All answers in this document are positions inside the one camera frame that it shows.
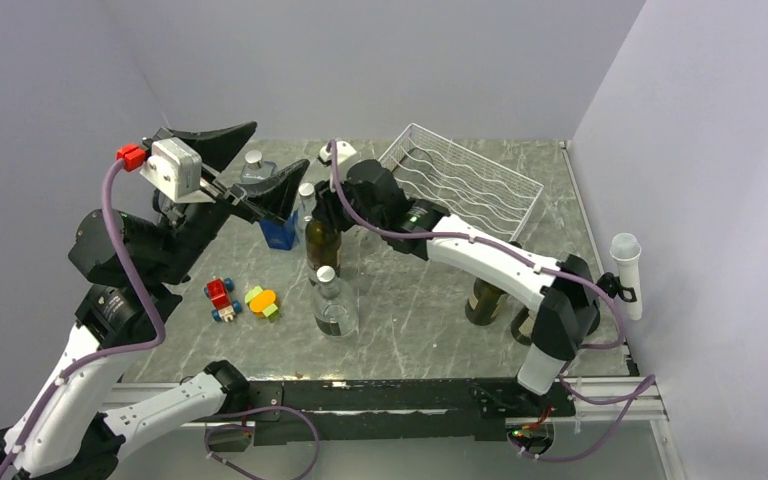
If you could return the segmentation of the dark olive wine bottle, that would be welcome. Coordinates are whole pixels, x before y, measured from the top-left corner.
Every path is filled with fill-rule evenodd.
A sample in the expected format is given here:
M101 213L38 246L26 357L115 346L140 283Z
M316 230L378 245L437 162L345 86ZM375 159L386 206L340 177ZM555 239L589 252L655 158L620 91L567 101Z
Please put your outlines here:
M324 222L311 219L305 227L305 253L308 281L317 282L317 271L323 266L330 266L335 274L341 274L342 233Z

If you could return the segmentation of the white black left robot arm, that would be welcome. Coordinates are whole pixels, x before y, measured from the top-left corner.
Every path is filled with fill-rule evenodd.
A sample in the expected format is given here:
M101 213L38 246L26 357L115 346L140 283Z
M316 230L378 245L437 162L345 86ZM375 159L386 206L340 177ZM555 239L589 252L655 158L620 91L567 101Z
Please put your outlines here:
M105 479L147 443L199 419L247 414L251 387L230 362L116 410L107 394L166 338L181 303L172 287L232 217L285 221L309 161L254 184L222 172L256 131L253 122L185 132L163 128L122 146L102 183L102 206L81 222L69 260L90 283L67 344L29 409L0 429L0 473L17 479Z

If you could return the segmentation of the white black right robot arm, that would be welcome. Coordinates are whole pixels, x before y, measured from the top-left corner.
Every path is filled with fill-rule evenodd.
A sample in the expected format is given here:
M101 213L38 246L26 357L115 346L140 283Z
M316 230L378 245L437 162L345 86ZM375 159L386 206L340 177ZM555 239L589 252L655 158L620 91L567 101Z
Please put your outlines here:
M525 415L546 407L550 388L586 348L600 301L610 299L590 277L587 263L573 255L558 260L525 251L439 204L410 198L374 159L349 169L330 160L319 163L327 174L315 187L315 219L339 232L362 227L401 254L457 268L500 288L533 313L532 344L511 397Z

